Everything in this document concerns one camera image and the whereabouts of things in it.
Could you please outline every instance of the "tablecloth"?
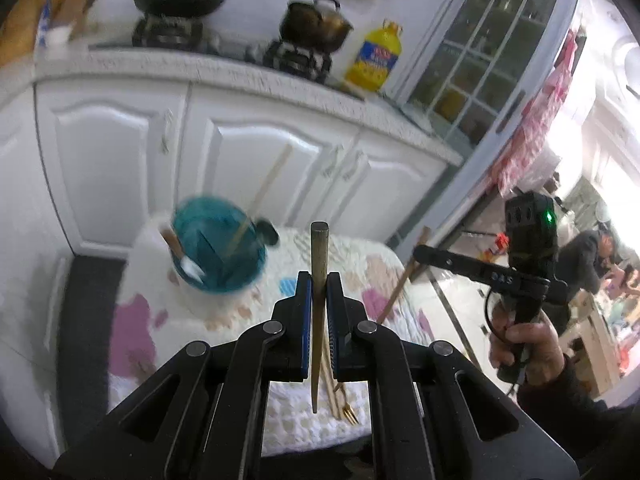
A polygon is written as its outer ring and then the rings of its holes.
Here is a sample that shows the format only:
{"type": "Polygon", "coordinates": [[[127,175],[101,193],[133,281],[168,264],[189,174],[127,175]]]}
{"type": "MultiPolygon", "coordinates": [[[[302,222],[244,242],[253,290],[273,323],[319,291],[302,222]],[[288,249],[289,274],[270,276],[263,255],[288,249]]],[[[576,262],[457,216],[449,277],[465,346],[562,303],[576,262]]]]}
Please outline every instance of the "tablecloth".
{"type": "MultiPolygon", "coordinates": [[[[204,294],[173,270],[158,231],[167,219],[156,217],[143,228],[120,283],[110,341],[110,410],[189,342],[220,345],[270,319],[276,301],[294,295],[298,272],[310,269],[309,234],[281,228],[280,244],[268,250],[258,280],[234,294],[204,294]]],[[[402,273],[398,257],[383,244],[333,235],[328,269],[340,272],[345,296],[362,301],[369,319],[382,311],[402,273]]],[[[406,293],[385,325],[404,340],[423,345],[433,340],[427,319],[406,293]]],[[[271,383],[262,454],[335,446],[369,434],[366,383],[349,383],[348,394],[359,426],[331,416],[323,387],[314,415],[309,380],[271,383]]]]}

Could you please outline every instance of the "metal bolt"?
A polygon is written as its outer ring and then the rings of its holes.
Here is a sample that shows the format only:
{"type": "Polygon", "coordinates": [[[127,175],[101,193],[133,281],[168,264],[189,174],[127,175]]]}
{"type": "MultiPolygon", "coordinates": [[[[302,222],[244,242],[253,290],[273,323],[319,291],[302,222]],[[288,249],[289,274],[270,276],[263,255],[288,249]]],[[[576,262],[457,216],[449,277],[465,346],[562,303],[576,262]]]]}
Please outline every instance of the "metal bolt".
{"type": "Polygon", "coordinates": [[[276,321],[274,319],[272,319],[271,321],[267,321],[263,326],[262,329],[267,333],[267,334],[277,334],[278,332],[280,332],[282,330],[282,323],[279,321],[276,321]]]}
{"type": "Polygon", "coordinates": [[[377,329],[378,326],[368,319],[358,323],[358,330],[365,334],[373,334],[377,329]]]}
{"type": "Polygon", "coordinates": [[[198,357],[207,351],[207,345],[202,341],[194,341],[187,345],[187,355],[191,357],[198,357]]]}
{"type": "Polygon", "coordinates": [[[438,355],[442,355],[444,357],[453,354],[453,346],[446,341],[436,341],[433,344],[433,351],[438,355]]]}

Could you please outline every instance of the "cabinet handle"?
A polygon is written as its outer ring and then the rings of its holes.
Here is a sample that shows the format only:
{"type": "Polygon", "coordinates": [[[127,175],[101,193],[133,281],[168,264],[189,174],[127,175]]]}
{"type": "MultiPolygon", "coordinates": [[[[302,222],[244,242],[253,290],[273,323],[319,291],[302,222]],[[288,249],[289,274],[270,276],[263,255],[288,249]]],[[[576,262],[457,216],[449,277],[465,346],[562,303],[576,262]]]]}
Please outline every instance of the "cabinet handle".
{"type": "Polygon", "coordinates": [[[329,163],[329,165],[324,168],[324,170],[322,170],[321,175],[325,178],[329,178],[330,176],[332,176],[332,174],[335,171],[335,167],[338,165],[338,157],[340,156],[340,152],[342,151],[342,146],[334,146],[334,148],[332,149],[332,161],[329,163]]]}
{"type": "Polygon", "coordinates": [[[169,155],[169,136],[174,126],[174,114],[171,110],[164,112],[164,133],[160,139],[160,150],[165,155],[169,155]]]}
{"type": "Polygon", "coordinates": [[[500,124],[496,128],[495,132],[497,134],[501,134],[504,131],[505,127],[507,126],[507,123],[511,121],[511,117],[513,117],[513,113],[518,109],[518,106],[520,106],[520,103],[522,102],[526,94],[527,93],[524,90],[520,90],[518,92],[518,96],[513,100],[513,103],[511,103],[511,106],[509,107],[509,111],[502,118],[502,120],[500,121],[500,124]]]}
{"type": "Polygon", "coordinates": [[[360,165],[360,159],[362,158],[363,155],[364,153],[362,153],[360,150],[356,152],[356,156],[353,158],[353,164],[347,171],[345,171],[342,174],[342,179],[345,182],[348,182],[349,180],[351,180],[353,178],[353,175],[356,174],[356,172],[358,171],[358,167],[360,165]]]}

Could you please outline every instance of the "yellow oil bottle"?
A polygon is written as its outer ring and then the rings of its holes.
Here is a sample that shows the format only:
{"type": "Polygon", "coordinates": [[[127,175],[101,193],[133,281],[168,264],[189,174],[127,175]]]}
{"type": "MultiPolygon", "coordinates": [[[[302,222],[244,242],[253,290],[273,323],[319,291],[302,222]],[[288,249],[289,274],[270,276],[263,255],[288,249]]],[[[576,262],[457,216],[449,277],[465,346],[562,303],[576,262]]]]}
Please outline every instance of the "yellow oil bottle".
{"type": "Polygon", "coordinates": [[[344,78],[365,90],[380,90],[402,53],[401,33],[402,27],[390,20],[372,30],[366,35],[356,61],[344,78]]]}

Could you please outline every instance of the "human hand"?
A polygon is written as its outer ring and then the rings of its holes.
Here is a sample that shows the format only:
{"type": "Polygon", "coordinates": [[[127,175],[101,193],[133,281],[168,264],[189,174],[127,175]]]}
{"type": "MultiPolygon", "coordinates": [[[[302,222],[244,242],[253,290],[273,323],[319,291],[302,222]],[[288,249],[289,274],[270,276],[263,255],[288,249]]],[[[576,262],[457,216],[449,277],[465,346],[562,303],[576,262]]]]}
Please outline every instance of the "human hand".
{"type": "MultiPolygon", "coordinates": [[[[531,357],[527,364],[527,381],[532,386],[542,386],[558,378],[564,370],[564,354],[558,342],[558,333],[546,314],[540,311],[538,322],[514,325],[502,302],[494,307],[492,323],[495,331],[512,343],[531,345],[531,357]]],[[[494,368],[513,365],[515,357],[511,348],[494,334],[490,337],[489,361],[494,368]]]]}

